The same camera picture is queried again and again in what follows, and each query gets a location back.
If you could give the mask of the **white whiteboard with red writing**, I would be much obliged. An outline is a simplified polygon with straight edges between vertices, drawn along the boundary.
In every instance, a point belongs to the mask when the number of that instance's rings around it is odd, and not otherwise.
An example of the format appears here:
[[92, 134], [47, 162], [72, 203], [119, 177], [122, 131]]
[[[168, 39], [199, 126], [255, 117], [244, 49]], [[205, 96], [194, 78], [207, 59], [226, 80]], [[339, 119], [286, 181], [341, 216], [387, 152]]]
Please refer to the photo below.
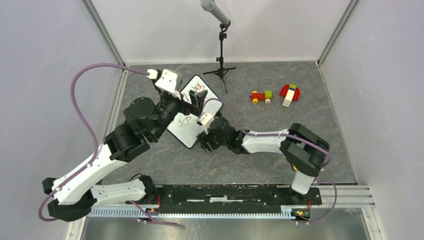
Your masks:
[[[184, 101], [190, 103], [190, 91], [202, 92], [206, 90], [207, 102], [204, 110], [209, 114], [216, 114], [222, 108], [223, 104], [216, 100], [209, 101], [210, 98], [218, 99], [219, 97], [208, 86], [208, 84], [199, 76], [194, 75], [180, 90]], [[179, 140], [186, 148], [192, 148], [197, 142], [197, 135], [202, 133], [203, 127], [197, 124], [198, 117], [196, 115], [184, 115], [178, 113], [174, 120], [167, 127], [167, 131]]]

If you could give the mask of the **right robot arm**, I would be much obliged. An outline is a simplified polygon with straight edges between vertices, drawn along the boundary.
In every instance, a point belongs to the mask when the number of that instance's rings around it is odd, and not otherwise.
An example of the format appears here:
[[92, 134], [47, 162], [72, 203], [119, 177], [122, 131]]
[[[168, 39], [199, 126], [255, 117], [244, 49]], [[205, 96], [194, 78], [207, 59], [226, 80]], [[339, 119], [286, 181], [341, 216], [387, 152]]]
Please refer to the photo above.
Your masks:
[[284, 155], [296, 169], [288, 191], [289, 199], [295, 204], [302, 204], [309, 198], [309, 189], [315, 178], [332, 160], [329, 144], [300, 123], [293, 123], [288, 129], [268, 132], [236, 130], [224, 117], [207, 119], [203, 116], [197, 124], [202, 127], [197, 139], [207, 153], [224, 146], [237, 155]]

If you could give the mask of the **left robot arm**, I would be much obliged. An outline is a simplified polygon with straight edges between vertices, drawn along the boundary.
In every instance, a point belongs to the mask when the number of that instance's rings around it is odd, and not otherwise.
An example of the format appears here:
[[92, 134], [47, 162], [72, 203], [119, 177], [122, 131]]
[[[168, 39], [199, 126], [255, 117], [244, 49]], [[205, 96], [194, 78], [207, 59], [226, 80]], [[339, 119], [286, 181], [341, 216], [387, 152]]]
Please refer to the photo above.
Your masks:
[[61, 178], [48, 177], [43, 182], [49, 221], [73, 222], [93, 209], [129, 201], [153, 203], [157, 190], [149, 176], [111, 185], [100, 185], [112, 171], [130, 163], [156, 143], [177, 114], [200, 115], [207, 91], [189, 91], [190, 102], [182, 94], [161, 91], [160, 101], [148, 97], [135, 99], [124, 110], [125, 122], [109, 133], [94, 153], [72, 172]]

